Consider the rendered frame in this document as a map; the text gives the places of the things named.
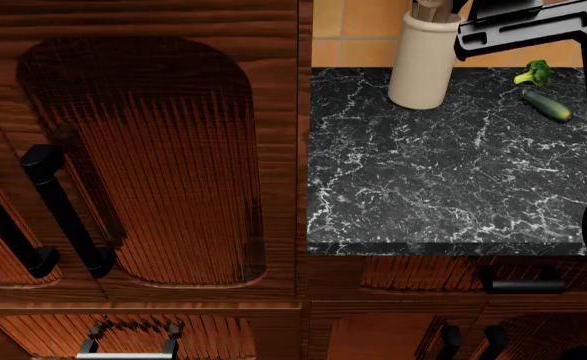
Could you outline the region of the green broccoli floret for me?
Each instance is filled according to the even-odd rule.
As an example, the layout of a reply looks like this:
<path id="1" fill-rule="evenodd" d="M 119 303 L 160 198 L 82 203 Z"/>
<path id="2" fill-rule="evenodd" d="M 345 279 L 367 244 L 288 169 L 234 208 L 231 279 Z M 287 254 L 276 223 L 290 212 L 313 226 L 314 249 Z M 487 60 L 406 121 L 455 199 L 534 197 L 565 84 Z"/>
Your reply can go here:
<path id="1" fill-rule="evenodd" d="M 536 86 L 545 86 L 550 78 L 552 69 L 545 60 L 535 60 L 526 65 L 526 72 L 514 78 L 515 84 L 531 82 Z"/>

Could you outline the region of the wooden spoons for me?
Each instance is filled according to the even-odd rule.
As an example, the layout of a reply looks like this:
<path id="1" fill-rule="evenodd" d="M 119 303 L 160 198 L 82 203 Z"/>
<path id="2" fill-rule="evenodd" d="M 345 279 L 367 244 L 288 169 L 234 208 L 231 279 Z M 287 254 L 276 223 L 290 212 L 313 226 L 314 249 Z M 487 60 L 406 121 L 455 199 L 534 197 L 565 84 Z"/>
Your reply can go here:
<path id="1" fill-rule="evenodd" d="M 424 22 L 447 23 L 452 8 L 453 0 L 412 0 L 411 15 Z"/>

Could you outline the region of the dark green zucchini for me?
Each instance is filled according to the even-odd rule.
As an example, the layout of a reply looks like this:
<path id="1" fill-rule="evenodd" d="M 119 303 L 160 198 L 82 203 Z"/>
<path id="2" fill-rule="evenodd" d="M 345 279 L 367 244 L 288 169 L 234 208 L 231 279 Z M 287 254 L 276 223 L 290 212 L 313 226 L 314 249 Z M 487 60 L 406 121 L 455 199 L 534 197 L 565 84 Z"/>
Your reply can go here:
<path id="1" fill-rule="evenodd" d="M 569 122 L 573 117 L 573 112 L 569 109 L 569 107 L 560 103 L 559 101 L 547 98 L 538 92 L 524 89 L 522 91 L 522 98 L 534 110 L 537 110 L 543 116 L 546 116 L 548 119 L 551 119 L 554 122 L 566 123 Z"/>

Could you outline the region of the wooden drawer front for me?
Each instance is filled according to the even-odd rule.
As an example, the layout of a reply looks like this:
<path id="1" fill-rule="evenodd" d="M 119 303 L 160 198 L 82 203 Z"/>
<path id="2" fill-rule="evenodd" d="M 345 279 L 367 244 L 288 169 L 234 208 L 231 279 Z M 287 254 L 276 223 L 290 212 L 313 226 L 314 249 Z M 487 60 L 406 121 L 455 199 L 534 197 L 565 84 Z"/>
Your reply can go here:
<path id="1" fill-rule="evenodd" d="M 499 281 L 536 280 L 556 270 L 569 293 L 587 293 L 584 256 L 308 256 L 297 265 L 297 296 L 318 301 L 390 300 L 406 294 L 482 293 L 478 272 Z"/>

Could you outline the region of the wooden base cabinet door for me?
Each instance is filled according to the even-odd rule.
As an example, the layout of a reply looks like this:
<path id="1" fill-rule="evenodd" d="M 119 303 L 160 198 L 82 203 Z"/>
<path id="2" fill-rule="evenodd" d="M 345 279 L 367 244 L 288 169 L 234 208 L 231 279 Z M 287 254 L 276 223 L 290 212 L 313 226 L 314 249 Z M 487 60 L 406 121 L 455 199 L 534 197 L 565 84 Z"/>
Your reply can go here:
<path id="1" fill-rule="evenodd" d="M 469 329 L 484 302 L 312 301 L 307 360 L 413 360 L 429 326 Z"/>
<path id="2" fill-rule="evenodd" d="M 497 360 L 558 360 L 563 351 L 587 345 L 587 301 L 491 300 L 464 335 L 456 360 L 478 360 L 488 347 L 485 328 L 493 325 L 508 339 Z"/>

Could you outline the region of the cream ceramic utensil crock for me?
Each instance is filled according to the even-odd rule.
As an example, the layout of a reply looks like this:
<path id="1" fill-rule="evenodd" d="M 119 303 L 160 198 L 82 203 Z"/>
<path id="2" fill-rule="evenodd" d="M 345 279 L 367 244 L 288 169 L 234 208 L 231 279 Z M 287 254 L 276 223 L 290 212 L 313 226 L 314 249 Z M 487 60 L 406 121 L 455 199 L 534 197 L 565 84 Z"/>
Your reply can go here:
<path id="1" fill-rule="evenodd" d="M 461 18 L 445 23 L 417 20 L 406 13 L 388 85 L 393 103 L 414 110 L 439 107 L 457 62 L 454 44 Z"/>

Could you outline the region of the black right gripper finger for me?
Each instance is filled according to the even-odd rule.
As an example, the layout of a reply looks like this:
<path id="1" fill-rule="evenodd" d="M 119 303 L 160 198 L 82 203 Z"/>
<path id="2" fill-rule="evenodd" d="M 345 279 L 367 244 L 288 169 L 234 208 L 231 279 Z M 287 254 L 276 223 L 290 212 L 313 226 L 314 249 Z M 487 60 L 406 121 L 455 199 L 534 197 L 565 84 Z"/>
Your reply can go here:
<path id="1" fill-rule="evenodd" d="M 587 62 L 587 6 L 543 6 L 513 17 L 460 23 L 454 51 L 462 61 L 520 47 L 574 40 Z"/>
<path id="2" fill-rule="evenodd" d="M 539 11 L 544 0 L 473 0 L 468 20 L 488 21 L 513 17 L 527 11 Z"/>

